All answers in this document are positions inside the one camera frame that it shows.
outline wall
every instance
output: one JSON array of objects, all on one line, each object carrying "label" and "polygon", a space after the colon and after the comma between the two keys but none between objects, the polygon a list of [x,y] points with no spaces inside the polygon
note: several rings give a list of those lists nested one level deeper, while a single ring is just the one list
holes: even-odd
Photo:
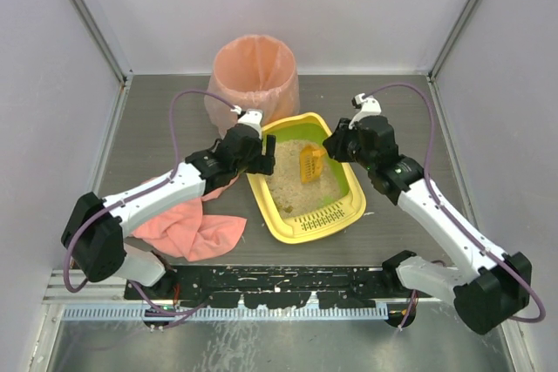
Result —
[{"label": "wall", "polygon": [[0,0],[0,370],[23,370],[119,85],[69,0]]},{"label": "wall", "polygon": [[427,71],[466,0],[89,0],[136,74],[209,72],[245,33],[294,50],[306,73]]},{"label": "wall", "polygon": [[481,228],[534,264],[548,318],[525,329],[545,371],[558,364],[557,27],[558,0],[482,0],[439,77]]}]

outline pink trash bag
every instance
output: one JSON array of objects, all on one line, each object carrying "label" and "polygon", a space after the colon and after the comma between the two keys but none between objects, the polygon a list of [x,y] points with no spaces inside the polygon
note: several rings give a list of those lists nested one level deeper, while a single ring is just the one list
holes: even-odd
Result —
[{"label": "pink trash bag", "polygon": [[[262,125],[297,115],[300,109],[296,60],[289,47],[266,35],[247,35],[217,53],[208,91],[243,110],[263,111]],[[224,137],[236,116],[220,101],[206,96],[211,122]]]}]

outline pink cloth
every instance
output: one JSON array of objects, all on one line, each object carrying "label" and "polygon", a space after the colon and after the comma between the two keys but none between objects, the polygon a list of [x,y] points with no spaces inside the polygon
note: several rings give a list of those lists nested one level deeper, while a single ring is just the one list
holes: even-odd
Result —
[{"label": "pink cloth", "polygon": [[202,202],[214,200],[231,186],[216,189],[201,198],[189,200],[150,219],[133,236],[173,257],[197,261],[221,256],[241,238],[246,219],[228,215],[203,215]]}]

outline litter box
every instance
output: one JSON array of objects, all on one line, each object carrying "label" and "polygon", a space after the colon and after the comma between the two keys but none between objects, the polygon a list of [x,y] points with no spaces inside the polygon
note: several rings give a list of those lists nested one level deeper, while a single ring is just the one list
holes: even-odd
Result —
[{"label": "litter box", "polygon": [[[291,139],[306,139],[319,145],[331,135],[325,121],[316,113],[309,112],[296,117],[280,119],[262,129],[263,134],[274,134],[277,143]],[[282,218],[269,192],[266,177],[249,174],[255,200],[273,236],[288,244],[318,240],[343,230],[358,220],[366,208],[366,198],[355,173],[347,163],[324,158],[330,165],[338,182],[342,198],[310,213],[292,218]]]}]

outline litter scoop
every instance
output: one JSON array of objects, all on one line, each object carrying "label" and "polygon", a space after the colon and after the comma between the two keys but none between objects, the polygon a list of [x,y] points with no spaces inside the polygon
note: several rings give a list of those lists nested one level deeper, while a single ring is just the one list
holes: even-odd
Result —
[{"label": "litter scoop", "polygon": [[317,145],[308,144],[300,151],[300,180],[309,183],[319,179],[323,170],[322,157],[326,151]]}]

